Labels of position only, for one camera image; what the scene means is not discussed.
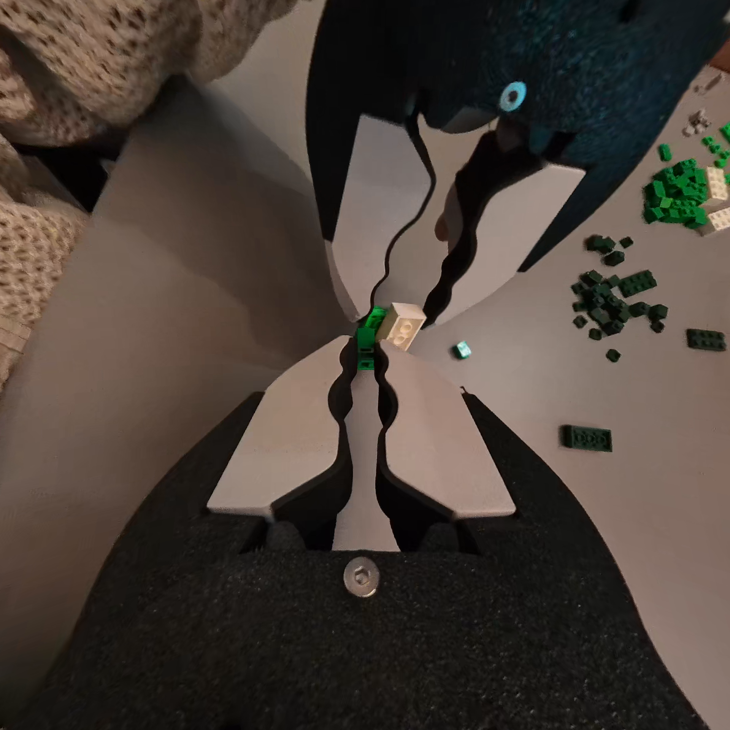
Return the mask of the person's left hand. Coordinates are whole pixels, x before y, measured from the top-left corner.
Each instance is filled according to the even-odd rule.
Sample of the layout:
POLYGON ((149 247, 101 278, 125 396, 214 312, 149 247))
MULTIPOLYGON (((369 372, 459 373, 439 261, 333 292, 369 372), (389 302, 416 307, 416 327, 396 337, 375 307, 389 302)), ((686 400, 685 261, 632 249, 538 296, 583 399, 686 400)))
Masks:
POLYGON ((444 200, 443 210, 434 225, 434 234, 440 242, 451 245, 452 234, 456 232, 461 218, 455 184, 452 184, 444 200))

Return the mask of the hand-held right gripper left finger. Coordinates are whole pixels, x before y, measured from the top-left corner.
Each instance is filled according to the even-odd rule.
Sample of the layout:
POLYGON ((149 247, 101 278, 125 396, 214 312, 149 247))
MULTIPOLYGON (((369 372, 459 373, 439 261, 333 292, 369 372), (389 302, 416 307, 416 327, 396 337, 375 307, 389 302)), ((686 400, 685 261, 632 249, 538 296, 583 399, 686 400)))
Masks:
POLYGON ((284 371, 263 393, 206 508, 284 518, 335 467, 350 407, 336 412, 333 387, 351 395, 354 340, 341 335, 284 371))

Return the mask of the pile of dark green lego pieces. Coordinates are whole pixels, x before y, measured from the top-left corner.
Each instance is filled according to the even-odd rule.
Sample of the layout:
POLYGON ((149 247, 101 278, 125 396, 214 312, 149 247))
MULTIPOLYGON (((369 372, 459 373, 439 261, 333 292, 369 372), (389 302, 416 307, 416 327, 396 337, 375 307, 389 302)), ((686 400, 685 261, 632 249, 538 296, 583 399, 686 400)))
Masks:
POLYGON ((586 331, 592 342, 600 342, 622 333, 634 320, 644 320, 653 333, 663 333, 669 309, 667 305, 649 304, 640 299, 658 286, 650 269, 620 276, 613 269, 625 262, 626 251, 634 244, 630 236, 614 240, 593 235, 585 241, 586 250, 599 254, 601 264, 610 269, 602 273, 591 269, 571 284, 572 326, 586 331))

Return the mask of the green and white lego assembly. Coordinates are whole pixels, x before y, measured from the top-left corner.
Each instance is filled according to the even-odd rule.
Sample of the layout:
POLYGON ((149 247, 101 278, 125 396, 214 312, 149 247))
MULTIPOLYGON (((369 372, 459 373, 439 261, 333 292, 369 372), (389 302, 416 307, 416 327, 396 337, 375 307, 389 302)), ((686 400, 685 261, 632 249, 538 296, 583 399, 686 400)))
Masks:
POLYGON ((417 305, 393 303, 388 308, 373 306, 355 331, 358 370, 374 369, 376 342, 387 341, 407 351, 425 320, 424 311, 417 305))

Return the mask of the scattered light grey lego pieces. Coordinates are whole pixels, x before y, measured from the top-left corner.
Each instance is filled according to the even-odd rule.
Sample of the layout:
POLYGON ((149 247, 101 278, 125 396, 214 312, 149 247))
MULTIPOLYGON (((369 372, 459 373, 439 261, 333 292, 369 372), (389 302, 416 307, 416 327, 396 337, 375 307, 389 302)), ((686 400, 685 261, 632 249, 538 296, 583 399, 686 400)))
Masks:
MULTIPOLYGON (((693 98, 704 99, 712 89, 724 81, 725 73, 723 71, 716 68, 711 68, 710 71, 709 75, 700 78, 691 86, 690 93, 693 98)), ((688 115, 687 121, 682 128, 682 135, 689 138, 697 134, 705 134, 711 126, 712 123, 709 121, 706 108, 701 107, 688 115)))

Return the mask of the pile of bright green lego pieces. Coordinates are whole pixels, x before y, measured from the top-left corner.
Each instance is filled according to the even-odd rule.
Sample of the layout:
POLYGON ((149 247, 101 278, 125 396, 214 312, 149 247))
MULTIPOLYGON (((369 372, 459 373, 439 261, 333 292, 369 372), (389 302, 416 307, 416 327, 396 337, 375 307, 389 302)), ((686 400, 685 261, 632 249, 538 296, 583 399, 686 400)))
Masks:
POLYGON ((728 124, 720 127, 719 133, 725 145, 713 136, 701 138, 702 147, 714 157, 708 166, 703 166, 694 158, 676 159, 667 143, 659 144, 658 155, 663 167, 643 189, 643 217, 646 223, 682 225, 698 232, 698 228, 706 221, 707 213, 729 206, 729 198, 725 204, 704 205, 707 196, 706 167, 724 170, 729 192, 728 124))

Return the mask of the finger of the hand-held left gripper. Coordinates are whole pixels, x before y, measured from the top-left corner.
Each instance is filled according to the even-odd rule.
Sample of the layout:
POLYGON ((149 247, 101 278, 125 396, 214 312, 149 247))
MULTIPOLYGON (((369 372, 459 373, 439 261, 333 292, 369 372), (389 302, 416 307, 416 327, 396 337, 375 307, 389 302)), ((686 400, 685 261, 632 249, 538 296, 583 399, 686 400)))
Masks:
POLYGON ((350 321, 371 309, 390 245, 416 218, 431 187, 406 129, 361 115, 340 212, 326 252, 336 298, 350 321))
POLYGON ((483 134, 455 174, 461 220, 425 299, 425 325, 445 324, 514 278, 585 175, 483 134))

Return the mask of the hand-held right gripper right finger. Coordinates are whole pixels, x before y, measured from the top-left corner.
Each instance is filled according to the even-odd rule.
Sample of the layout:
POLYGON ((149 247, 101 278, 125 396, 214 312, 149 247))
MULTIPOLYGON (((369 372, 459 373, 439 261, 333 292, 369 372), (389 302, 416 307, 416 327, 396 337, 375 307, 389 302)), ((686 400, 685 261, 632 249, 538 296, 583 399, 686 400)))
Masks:
POLYGON ((377 347, 378 467, 392 497, 443 519, 507 517, 516 505, 458 386, 390 342, 377 347))

